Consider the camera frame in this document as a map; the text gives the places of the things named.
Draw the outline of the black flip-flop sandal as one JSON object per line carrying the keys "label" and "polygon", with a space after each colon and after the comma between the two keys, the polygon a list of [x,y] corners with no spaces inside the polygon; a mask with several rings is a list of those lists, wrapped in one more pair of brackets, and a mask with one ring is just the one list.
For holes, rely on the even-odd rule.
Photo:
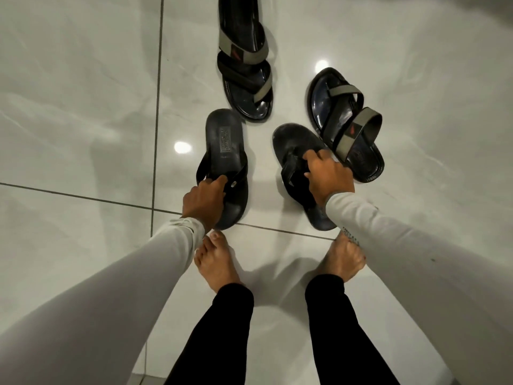
{"label": "black flip-flop sandal", "polygon": [[335,229],[336,225],[317,205],[305,176],[305,173],[310,172],[303,158],[305,152],[319,152],[325,148],[324,143],[310,129],[296,123],[287,123],[274,131],[273,148],[282,168],[281,178],[286,192],[301,205],[310,224],[322,232]]}
{"label": "black flip-flop sandal", "polygon": [[248,201],[248,158],[240,117],[217,109],[206,120],[206,152],[196,171],[196,182],[227,177],[223,212],[215,230],[226,230],[242,218]]}

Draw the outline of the person's foot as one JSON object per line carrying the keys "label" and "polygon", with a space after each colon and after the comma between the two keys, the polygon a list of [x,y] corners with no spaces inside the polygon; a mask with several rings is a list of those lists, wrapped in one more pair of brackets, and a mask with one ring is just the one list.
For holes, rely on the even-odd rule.
{"label": "person's foot", "polygon": [[354,278],[367,264],[362,249],[341,231],[318,265],[316,275],[333,275],[344,283]]}
{"label": "person's foot", "polygon": [[229,284],[242,285],[227,239],[221,231],[213,230],[203,237],[193,260],[200,275],[215,293]]}

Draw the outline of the person's right foot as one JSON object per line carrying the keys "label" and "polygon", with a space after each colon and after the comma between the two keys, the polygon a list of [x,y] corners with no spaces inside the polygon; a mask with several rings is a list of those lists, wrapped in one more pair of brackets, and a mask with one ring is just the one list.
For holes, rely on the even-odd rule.
{"label": "person's right foot", "polygon": [[333,275],[344,283],[354,278],[367,264],[362,249],[341,231],[318,265],[316,275]]}

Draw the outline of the person's left hand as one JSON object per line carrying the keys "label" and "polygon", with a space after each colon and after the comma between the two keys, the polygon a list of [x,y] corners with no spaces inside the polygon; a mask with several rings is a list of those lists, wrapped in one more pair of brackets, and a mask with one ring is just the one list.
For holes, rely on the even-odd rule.
{"label": "person's left hand", "polygon": [[209,233],[221,219],[224,196],[224,189],[199,188],[196,185],[183,197],[182,218],[198,220],[205,233]]}

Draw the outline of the person's right leg black trousers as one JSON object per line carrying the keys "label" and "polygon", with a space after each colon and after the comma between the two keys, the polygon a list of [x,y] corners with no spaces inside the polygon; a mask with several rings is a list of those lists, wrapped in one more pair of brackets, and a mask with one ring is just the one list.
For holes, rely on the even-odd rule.
{"label": "person's right leg black trousers", "polygon": [[313,277],[305,300],[320,385],[400,385],[360,327],[342,278]]}

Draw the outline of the person's leg black trousers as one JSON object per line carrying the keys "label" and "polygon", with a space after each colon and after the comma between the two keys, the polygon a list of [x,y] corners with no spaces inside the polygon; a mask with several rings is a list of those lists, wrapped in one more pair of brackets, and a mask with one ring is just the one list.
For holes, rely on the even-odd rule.
{"label": "person's leg black trousers", "polygon": [[313,277],[305,300],[320,385],[400,385],[360,327],[342,278]]}
{"label": "person's leg black trousers", "polygon": [[220,288],[164,385],[245,385],[253,308],[253,294],[244,285]]}

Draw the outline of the person's left foot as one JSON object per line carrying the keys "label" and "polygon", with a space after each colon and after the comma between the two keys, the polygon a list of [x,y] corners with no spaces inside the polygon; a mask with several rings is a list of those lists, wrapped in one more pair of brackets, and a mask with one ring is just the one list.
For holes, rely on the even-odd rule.
{"label": "person's left foot", "polygon": [[215,293],[229,284],[242,285],[227,239],[221,231],[213,230],[203,237],[193,260],[200,275]]}

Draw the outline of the person's left leg black trousers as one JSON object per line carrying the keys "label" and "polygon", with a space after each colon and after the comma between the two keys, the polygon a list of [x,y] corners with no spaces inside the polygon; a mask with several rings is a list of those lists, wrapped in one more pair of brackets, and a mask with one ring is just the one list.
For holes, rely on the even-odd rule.
{"label": "person's left leg black trousers", "polygon": [[244,285],[220,288],[164,385],[245,385],[253,308],[253,294]]}

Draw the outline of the person's right hand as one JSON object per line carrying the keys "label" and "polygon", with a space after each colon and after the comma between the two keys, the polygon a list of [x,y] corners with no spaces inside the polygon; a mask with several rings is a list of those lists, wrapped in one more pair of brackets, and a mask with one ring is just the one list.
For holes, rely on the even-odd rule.
{"label": "person's right hand", "polygon": [[309,172],[317,174],[317,183],[309,184],[309,190],[319,207],[324,208],[334,194],[355,192],[352,171],[335,161],[328,150],[307,150],[303,159]]}

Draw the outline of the person's right forearm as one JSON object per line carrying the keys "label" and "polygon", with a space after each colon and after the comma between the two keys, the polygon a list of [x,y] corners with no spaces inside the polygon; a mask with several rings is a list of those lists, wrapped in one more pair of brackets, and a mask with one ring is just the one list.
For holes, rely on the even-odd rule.
{"label": "person's right forearm", "polygon": [[513,385],[513,271],[331,192],[327,216],[367,257],[461,385]]}

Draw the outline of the person's left forearm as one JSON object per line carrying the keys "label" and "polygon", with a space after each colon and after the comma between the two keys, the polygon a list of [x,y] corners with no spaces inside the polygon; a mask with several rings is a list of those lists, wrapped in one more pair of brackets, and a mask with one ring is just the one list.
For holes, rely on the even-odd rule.
{"label": "person's left forearm", "polygon": [[169,221],[12,325],[0,335],[0,385],[128,385],[205,233],[197,219]]}

